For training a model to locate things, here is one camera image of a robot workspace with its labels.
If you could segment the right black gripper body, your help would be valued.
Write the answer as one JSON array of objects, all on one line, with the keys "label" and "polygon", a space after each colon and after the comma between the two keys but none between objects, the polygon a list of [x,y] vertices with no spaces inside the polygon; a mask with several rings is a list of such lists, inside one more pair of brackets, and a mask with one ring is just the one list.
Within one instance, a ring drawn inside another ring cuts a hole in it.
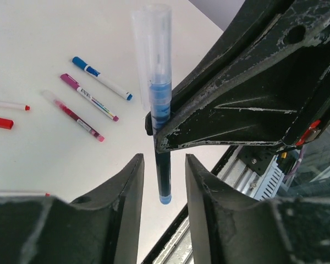
[{"label": "right black gripper body", "polygon": [[280,143],[289,149],[311,141],[312,131],[320,134],[330,121],[330,49],[299,49],[284,61],[280,99],[296,111]]}]

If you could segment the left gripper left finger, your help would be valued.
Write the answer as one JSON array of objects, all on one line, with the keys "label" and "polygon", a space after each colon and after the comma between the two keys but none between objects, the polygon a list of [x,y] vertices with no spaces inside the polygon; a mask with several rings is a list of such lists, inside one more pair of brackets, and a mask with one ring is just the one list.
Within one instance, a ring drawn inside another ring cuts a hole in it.
[{"label": "left gripper left finger", "polygon": [[0,197],[0,263],[136,263],[144,156],[70,203]]}]

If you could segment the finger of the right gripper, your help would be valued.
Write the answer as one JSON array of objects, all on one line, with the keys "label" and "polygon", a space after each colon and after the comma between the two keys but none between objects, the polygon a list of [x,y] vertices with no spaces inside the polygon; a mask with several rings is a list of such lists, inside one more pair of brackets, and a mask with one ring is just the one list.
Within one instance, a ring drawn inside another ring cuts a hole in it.
[{"label": "finger of the right gripper", "polygon": [[294,146],[330,123],[330,1],[245,1],[172,92],[156,150]]},{"label": "finger of the right gripper", "polygon": [[279,78],[273,45],[263,36],[281,1],[245,1],[222,36],[172,91],[163,136],[280,136]]}]

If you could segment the clear pen cap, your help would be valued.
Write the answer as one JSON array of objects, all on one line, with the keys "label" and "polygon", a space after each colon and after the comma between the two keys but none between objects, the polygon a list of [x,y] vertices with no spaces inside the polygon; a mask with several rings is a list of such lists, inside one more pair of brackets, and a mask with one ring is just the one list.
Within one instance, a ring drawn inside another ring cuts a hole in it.
[{"label": "clear pen cap", "polygon": [[171,101],[172,10],[149,4],[131,13],[143,109]]}]

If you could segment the white pen blue print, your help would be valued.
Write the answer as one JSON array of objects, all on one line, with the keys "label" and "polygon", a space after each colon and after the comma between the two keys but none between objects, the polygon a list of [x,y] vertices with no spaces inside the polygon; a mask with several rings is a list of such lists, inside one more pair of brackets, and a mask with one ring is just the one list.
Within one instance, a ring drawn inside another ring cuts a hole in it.
[{"label": "white pen blue print", "polygon": [[171,117],[172,81],[164,73],[152,73],[149,77],[150,114],[155,149],[155,162],[160,203],[171,202],[171,154],[163,150],[161,143],[164,129]]}]

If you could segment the pink white pen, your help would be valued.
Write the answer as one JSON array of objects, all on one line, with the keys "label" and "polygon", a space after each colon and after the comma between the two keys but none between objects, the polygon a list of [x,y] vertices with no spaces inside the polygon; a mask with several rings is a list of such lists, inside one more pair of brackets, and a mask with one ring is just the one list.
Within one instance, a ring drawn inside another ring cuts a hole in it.
[{"label": "pink white pen", "polygon": [[88,91],[82,88],[79,83],[72,78],[69,74],[65,73],[60,76],[60,78],[69,85],[72,89],[74,89],[77,93],[82,95],[83,98],[88,100],[93,106],[95,106],[99,111],[101,111],[108,118],[117,122],[119,120],[118,116],[112,113],[107,107],[105,107],[101,102],[99,102],[96,98],[94,98]]}]

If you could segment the white marker blue end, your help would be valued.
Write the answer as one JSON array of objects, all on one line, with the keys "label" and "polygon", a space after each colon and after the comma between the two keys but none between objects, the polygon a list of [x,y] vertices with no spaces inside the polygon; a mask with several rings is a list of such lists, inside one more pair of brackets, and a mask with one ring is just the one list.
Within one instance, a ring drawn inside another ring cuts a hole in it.
[{"label": "white marker blue end", "polygon": [[95,78],[98,82],[103,84],[105,87],[111,89],[113,92],[115,92],[117,95],[125,99],[126,101],[131,101],[133,98],[133,95],[131,92],[126,91],[125,89],[121,88],[116,83],[112,82],[110,79],[108,79],[105,75],[101,74],[99,71],[97,71],[95,68],[93,68],[91,65],[87,64],[84,60],[82,60],[80,57],[73,57],[72,63],[83,70],[84,72],[91,75],[93,78]]}]

